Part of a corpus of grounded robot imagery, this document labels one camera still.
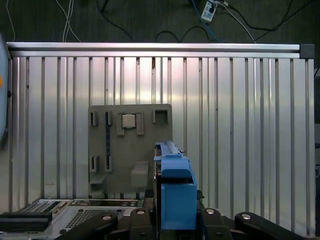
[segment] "dark floor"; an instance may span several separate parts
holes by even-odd
[[[0,32],[11,40],[12,30],[5,3],[0,0]],[[104,0],[98,0],[102,6]],[[206,3],[200,1],[200,13]],[[294,0],[290,14],[310,0]],[[66,8],[69,0],[59,0]],[[271,28],[277,25],[291,0],[228,0],[251,25]],[[16,30],[18,42],[61,42],[65,17],[55,0],[10,0],[9,9]],[[267,34],[258,43],[320,43],[320,0],[315,0],[279,30]],[[209,28],[224,43],[251,43],[238,22],[218,9]],[[105,14],[116,24],[126,29],[134,42],[154,42],[157,33],[163,30],[174,32],[179,38],[192,26],[201,26],[198,16],[188,0],[110,0]],[[130,42],[119,29],[107,23],[97,11],[96,0],[74,1],[71,20],[74,32],[83,42]],[[257,38],[264,31],[251,30]],[[76,41],[69,34],[68,41]],[[168,33],[161,34],[160,42],[175,42]],[[184,39],[185,42],[208,42],[201,29],[194,29]]]

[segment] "blue cable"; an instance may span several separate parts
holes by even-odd
[[[194,9],[195,9],[195,11],[196,11],[196,14],[197,14],[198,17],[200,18],[200,20],[201,20],[202,24],[204,25],[204,27],[206,28],[206,30],[210,33],[210,35],[211,35],[215,40],[217,40],[219,43],[222,43],[222,42],[213,34],[213,32],[207,27],[207,25],[205,24],[205,22],[202,20],[202,18],[201,18],[201,16],[200,16],[200,13],[199,13],[199,11],[198,11],[198,9],[197,9],[197,6],[196,6],[194,0],[192,0],[192,3],[193,3],[193,6],[194,6]]]

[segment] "white cable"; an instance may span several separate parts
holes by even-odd
[[[71,4],[72,4],[73,0],[70,0],[69,2],[69,8],[68,8],[68,19],[70,20],[70,10],[71,10]],[[65,42],[65,35],[66,35],[66,30],[69,30],[69,26],[68,26],[68,22],[65,21],[65,25],[64,25],[64,29],[63,29],[63,35],[62,35],[62,42]]]
[[[219,2],[219,1],[214,1],[214,3],[224,7],[229,12],[229,14],[243,27],[243,29],[250,36],[252,41],[256,44],[256,41],[255,41],[254,37],[251,35],[251,33],[248,31],[248,29],[245,27],[245,25],[243,25],[242,22],[235,15],[233,15],[233,13],[228,9],[228,7],[225,4],[223,4],[223,3]]]
[[[60,5],[60,3],[58,2],[58,0],[55,0],[55,1],[56,1],[56,3],[59,5],[59,7],[61,8],[61,10],[62,10],[63,13],[64,13],[65,19],[66,19],[66,21],[68,22],[68,25],[69,25],[69,28],[70,28],[70,31],[71,31],[72,35],[81,43],[81,40],[77,37],[77,35],[76,35],[76,34],[74,33],[74,31],[72,30],[72,27],[71,27],[71,25],[70,25],[70,21],[69,21],[69,19],[68,19],[68,16],[67,16],[64,8]]]
[[[71,4],[71,12],[70,12],[70,11],[68,12],[68,19],[69,19],[69,21],[71,21],[72,13],[74,12],[74,3],[75,3],[75,0],[70,0],[70,2],[72,2],[72,4]],[[69,26],[68,26],[68,23],[65,22],[64,32],[63,32],[63,34],[64,34],[64,39],[63,39],[63,41],[64,41],[64,42],[67,42],[68,33],[69,33]]]
[[[10,11],[9,11],[9,0],[6,1],[6,12],[8,13],[8,17],[9,17],[11,28],[12,28],[12,32],[13,32],[13,40],[12,40],[12,42],[14,42],[16,40],[16,31],[15,31],[15,27],[14,27],[14,24],[12,22]]]
[[[74,5],[75,5],[75,0],[72,0],[71,14],[70,14],[70,17],[69,17],[69,21],[71,21],[72,13],[74,12]],[[68,27],[68,28],[66,29],[66,34],[65,34],[65,37],[64,37],[64,42],[67,41],[67,35],[68,35],[68,33],[69,33],[69,30],[70,30],[70,28]]]

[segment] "cable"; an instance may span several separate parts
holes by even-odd
[[[221,43],[221,41],[213,34],[213,32],[207,27],[207,25],[205,24],[205,22],[202,20],[202,18],[201,18],[201,16],[200,16],[200,13],[199,13],[199,11],[198,11],[198,9],[197,9],[197,6],[196,6],[196,4],[195,4],[195,0],[191,0],[191,1],[192,1],[192,4],[193,4],[194,9],[195,9],[195,11],[196,11],[196,14],[198,15],[200,21],[202,22],[204,28],[210,33],[210,35],[211,35],[214,39],[216,39],[219,43]]]
[[[313,78],[315,78],[315,77],[316,77],[316,75],[317,75],[317,73],[318,73],[319,69],[320,69],[320,67],[315,71]]]
[[[281,23],[279,23],[277,26],[274,27],[275,28],[279,28],[283,23],[285,23],[286,21],[288,21],[290,18],[292,18],[294,15],[296,15],[298,12],[300,12],[302,9],[304,9],[305,7],[307,7],[309,4],[313,3],[315,0],[311,0],[309,2],[307,2],[305,5],[303,5],[302,7],[300,7],[298,10],[296,10],[294,13],[292,13],[290,16],[288,16],[287,18],[285,18]],[[265,35],[271,33],[272,31],[267,31],[266,33],[262,34],[261,36],[257,37],[255,39],[255,41],[261,39],[262,37],[264,37]]]
[[[96,3],[96,8],[98,9],[99,13],[102,15],[102,17],[108,22],[110,23],[112,26],[116,27],[117,29],[120,29],[121,31],[123,31],[127,36],[128,38],[131,40],[131,42],[133,42],[133,38],[132,36],[126,31],[124,30],[122,27],[116,25],[115,23],[113,23],[111,20],[109,20],[109,18],[107,18],[105,15],[104,15],[104,12],[100,10],[100,7],[99,7],[99,4],[98,4],[98,0],[95,0],[95,3]]]
[[[286,13],[285,13],[285,15],[284,15],[284,17],[282,18],[282,20],[281,20],[280,23],[282,23],[282,22],[285,20],[285,18],[288,16],[289,11],[290,11],[290,9],[291,9],[291,6],[292,6],[292,3],[293,3],[293,2],[294,2],[294,0],[291,0],[291,2],[289,3],[289,6],[288,6],[288,8],[287,8],[287,10],[286,10]],[[239,16],[243,19],[243,21],[245,22],[245,24],[246,24],[249,28],[255,29],[255,30],[271,31],[271,32],[274,32],[274,31],[278,30],[278,28],[274,28],[274,27],[273,27],[273,28],[265,28],[265,27],[252,26],[250,23],[248,23],[248,21],[247,21],[246,18],[241,14],[240,11],[238,11],[235,7],[233,7],[233,6],[230,5],[229,3],[227,3],[227,4],[228,4],[228,7],[229,7],[230,9],[232,9],[233,11],[235,11],[236,13],[239,14]]]
[[[172,31],[168,31],[168,30],[164,30],[164,31],[159,32],[159,33],[155,36],[155,39],[154,39],[155,42],[158,41],[158,37],[159,37],[161,34],[170,34],[172,37],[174,37],[174,39],[176,40],[177,43],[181,43],[181,41],[179,40],[179,38],[177,37],[177,35],[175,35]]]
[[[202,31],[204,31],[204,33],[205,33],[205,35],[206,35],[206,38],[208,39],[209,42],[211,42],[211,41],[217,41],[217,40],[210,40],[210,37],[209,37],[207,31],[206,31],[203,27],[201,27],[201,26],[192,26],[192,27],[190,27],[190,28],[183,34],[183,36],[182,36],[181,39],[179,39],[179,38],[177,37],[177,35],[174,34],[172,31],[163,30],[163,31],[159,32],[159,33],[155,36],[154,41],[157,42],[157,41],[158,41],[158,37],[159,37],[161,34],[170,34],[172,37],[174,37],[174,39],[176,40],[177,43],[182,43],[182,42],[184,41],[185,37],[187,36],[187,34],[188,34],[191,30],[193,30],[193,29],[201,29]]]
[[[6,12],[8,13],[8,17],[9,17],[11,28],[12,28],[12,32],[13,32],[13,40],[12,40],[12,42],[14,42],[16,40],[16,31],[15,31],[15,27],[14,27],[14,24],[12,22],[10,11],[9,11],[9,0],[6,1]]]
[[[185,37],[187,36],[187,34],[188,34],[191,30],[193,30],[193,29],[201,29],[201,30],[203,30],[204,33],[205,33],[205,35],[206,35],[206,38],[208,39],[208,41],[210,40],[207,31],[206,31],[203,27],[201,27],[201,26],[193,26],[193,27],[190,27],[190,28],[183,34],[183,36],[182,36],[182,38],[181,38],[181,40],[180,40],[181,43],[184,41],[184,39],[185,39]]]
[[[68,16],[67,16],[64,8],[60,5],[60,3],[58,2],[58,0],[55,0],[55,1],[56,1],[56,3],[59,5],[59,7],[61,8],[61,10],[62,10],[63,13],[64,13],[65,19],[66,19],[66,21],[68,22],[68,25],[69,25],[69,28],[70,28],[70,31],[71,31],[72,35],[81,43],[81,40],[77,37],[77,35],[74,33],[74,31],[73,31],[72,28],[71,28],[70,21],[69,21],[69,19],[68,19]]]
[[[70,0],[69,2],[69,8],[68,8],[68,19],[69,21],[71,20],[72,17],[72,13],[74,11],[74,0]],[[65,25],[64,25],[64,30],[63,30],[63,36],[62,36],[62,42],[65,43],[67,41],[67,35],[69,33],[69,26],[68,26],[68,22],[65,21]]]
[[[243,27],[243,29],[250,36],[252,41],[256,44],[256,41],[255,41],[254,37],[251,35],[251,33],[248,31],[248,29],[245,27],[245,25],[243,25],[242,22],[235,15],[233,15],[233,13],[228,9],[228,7],[226,5],[224,5],[223,3],[219,2],[219,1],[215,1],[215,3],[218,4],[218,5],[223,6],[229,12],[229,14]]]

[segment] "power strip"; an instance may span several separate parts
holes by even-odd
[[[217,10],[217,4],[213,0],[207,0],[201,18],[207,23],[211,23]]]

